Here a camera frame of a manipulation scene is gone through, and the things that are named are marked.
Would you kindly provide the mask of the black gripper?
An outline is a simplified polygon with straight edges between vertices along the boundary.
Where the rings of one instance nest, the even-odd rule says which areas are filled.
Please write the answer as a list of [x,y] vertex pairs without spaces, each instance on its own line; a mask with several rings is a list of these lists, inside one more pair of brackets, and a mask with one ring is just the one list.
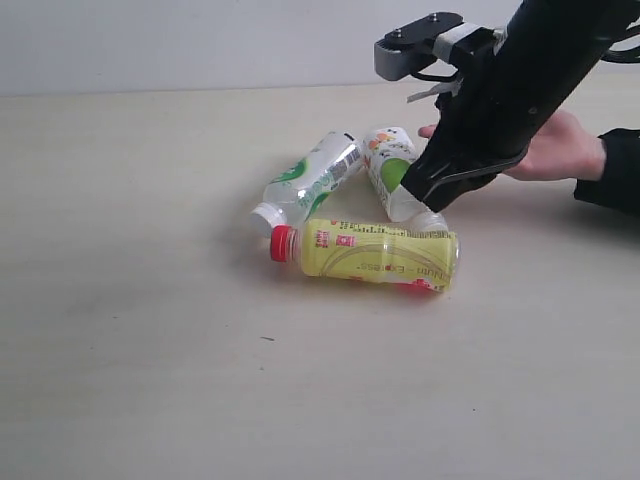
[[465,79],[402,185],[441,212],[524,158],[533,135],[639,18],[636,1],[525,1]]

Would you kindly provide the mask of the black sleeved forearm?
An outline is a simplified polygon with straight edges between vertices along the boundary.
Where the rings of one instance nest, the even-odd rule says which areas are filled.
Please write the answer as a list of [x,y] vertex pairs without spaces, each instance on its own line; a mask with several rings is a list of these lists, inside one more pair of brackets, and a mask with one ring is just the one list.
[[597,181],[578,180],[574,198],[639,216],[639,130],[617,128],[599,136],[606,153]]

